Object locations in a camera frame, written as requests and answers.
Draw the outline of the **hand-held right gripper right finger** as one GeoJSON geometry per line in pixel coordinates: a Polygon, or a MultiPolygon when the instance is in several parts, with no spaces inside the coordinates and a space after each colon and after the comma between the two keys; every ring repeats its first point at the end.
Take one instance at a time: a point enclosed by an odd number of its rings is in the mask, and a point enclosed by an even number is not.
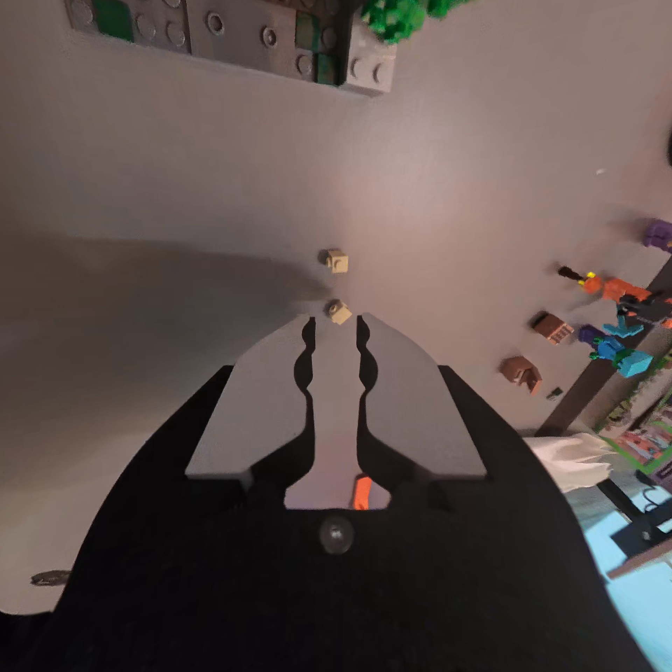
{"type": "Polygon", "coordinates": [[[373,505],[392,505],[399,488],[488,482],[458,404],[435,360],[371,313],[357,316],[357,461],[373,505]]]}

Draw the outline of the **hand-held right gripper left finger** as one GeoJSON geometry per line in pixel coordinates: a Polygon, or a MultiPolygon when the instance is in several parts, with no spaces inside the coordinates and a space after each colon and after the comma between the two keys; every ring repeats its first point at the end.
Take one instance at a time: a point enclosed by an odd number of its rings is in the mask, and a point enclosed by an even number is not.
{"type": "Polygon", "coordinates": [[[315,318],[299,315],[235,363],[185,468],[191,481],[266,489],[281,505],[315,461],[315,318]]]}

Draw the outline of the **toy brick building model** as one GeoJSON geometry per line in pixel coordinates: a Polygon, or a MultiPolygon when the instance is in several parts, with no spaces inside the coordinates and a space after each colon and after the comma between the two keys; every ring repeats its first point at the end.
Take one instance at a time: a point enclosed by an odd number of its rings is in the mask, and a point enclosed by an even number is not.
{"type": "Polygon", "coordinates": [[[466,1],[65,1],[73,29],[376,97],[398,45],[466,1]]]}

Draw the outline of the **grey desk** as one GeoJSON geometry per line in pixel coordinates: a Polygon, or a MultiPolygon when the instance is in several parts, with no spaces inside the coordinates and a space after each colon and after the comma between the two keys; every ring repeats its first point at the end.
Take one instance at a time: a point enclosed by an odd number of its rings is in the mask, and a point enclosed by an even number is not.
{"type": "Polygon", "coordinates": [[[477,1],[374,99],[2,1],[1,609],[52,608],[31,576],[72,566],[148,437],[327,288],[539,427],[587,357],[527,322],[609,319],[556,264],[657,274],[638,236],[671,219],[670,125],[670,1],[477,1]]]}

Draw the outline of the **brown toy chest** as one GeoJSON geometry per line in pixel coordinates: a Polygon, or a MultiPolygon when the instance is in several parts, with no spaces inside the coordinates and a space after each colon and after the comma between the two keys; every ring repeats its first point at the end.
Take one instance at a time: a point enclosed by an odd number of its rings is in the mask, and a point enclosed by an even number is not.
{"type": "Polygon", "coordinates": [[[514,356],[504,359],[499,372],[505,379],[518,388],[525,388],[533,397],[542,385],[542,375],[539,369],[526,357],[514,356]]]}

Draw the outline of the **white crumpled bag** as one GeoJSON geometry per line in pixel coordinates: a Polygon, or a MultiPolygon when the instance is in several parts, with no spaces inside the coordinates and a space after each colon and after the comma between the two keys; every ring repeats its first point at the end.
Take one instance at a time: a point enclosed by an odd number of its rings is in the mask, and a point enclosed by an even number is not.
{"type": "Polygon", "coordinates": [[[562,493],[588,489],[611,473],[608,457],[616,452],[593,433],[562,437],[525,437],[527,447],[540,461],[562,493]]]}

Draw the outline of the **brown crate block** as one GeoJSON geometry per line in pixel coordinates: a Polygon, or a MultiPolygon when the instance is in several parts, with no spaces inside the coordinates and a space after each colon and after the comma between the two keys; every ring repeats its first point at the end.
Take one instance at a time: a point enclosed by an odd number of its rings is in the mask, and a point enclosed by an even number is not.
{"type": "Polygon", "coordinates": [[[541,335],[553,345],[560,345],[569,339],[575,331],[566,321],[548,312],[542,312],[535,316],[530,323],[530,327],[533,332],[541,335]]]}

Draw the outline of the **cyan-headed minifigure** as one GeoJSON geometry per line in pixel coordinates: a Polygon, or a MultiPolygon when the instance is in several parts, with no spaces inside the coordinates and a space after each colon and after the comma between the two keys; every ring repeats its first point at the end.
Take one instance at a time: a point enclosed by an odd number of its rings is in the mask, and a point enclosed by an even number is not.
{"type": "Polygon", "coordinates": [[[590,346],[589,358],[592,361],[609,363],[617,374],[626,379],[647,372],[654,361],[651,354],[627,347],[622,339],[592,324],[584,324],[579,329],[578,340],[590,346]]]}

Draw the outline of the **green toy brick set box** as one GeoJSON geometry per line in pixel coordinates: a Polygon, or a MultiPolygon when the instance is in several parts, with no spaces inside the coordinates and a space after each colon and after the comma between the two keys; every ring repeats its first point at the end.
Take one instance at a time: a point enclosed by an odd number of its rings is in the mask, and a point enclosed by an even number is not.
{"type": "Polygon", "coordinates": [[[657,472],[671,462],[671,387],[633,392],[594,430],[641,472],[657,472]]]}

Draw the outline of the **orange minifigure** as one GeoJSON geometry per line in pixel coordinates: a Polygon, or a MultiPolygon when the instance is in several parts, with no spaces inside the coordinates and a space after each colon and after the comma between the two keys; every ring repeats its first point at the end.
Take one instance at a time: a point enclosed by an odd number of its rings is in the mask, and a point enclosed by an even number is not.
{"type": "Polygon", "coordinates": [[[609,335],[630,337],[646,325],[671,330],[671,290],[640,288],[619,278],[603,280],[594,273],[576,281],[586,294],[598,295],[616,305],[616,324],[605,324],[609,335]]]}

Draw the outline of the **green-headed minifigure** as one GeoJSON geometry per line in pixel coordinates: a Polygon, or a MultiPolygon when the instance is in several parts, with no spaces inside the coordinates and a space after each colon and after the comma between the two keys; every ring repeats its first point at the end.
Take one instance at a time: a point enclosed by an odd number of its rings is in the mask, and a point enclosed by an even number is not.
{"type": "Polygon", "coordinates": [[[671,223],[666,220],[652,219],[642,239],[646,248],[656,248],[671,255],[671,223]]]}

